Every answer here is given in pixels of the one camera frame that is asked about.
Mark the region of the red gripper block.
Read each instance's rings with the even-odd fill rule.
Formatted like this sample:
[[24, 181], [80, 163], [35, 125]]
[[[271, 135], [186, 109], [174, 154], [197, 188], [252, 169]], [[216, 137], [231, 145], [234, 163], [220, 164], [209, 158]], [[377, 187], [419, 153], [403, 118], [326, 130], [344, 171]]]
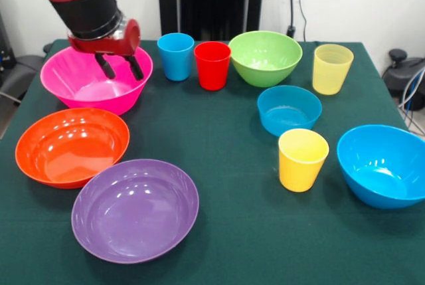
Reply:
[[140, 28], [135, 19], [122, 19], [112, 34], [99, 39], [82, 40], [69, 33], [68, 40], [75, 50], [94, 54], [96, 62], [108, 79], [114, 79], [116, 75], [103, 54], [126, 56], [134, 78], [143, 79], [143, 71], [133, 55], [140, 43]]

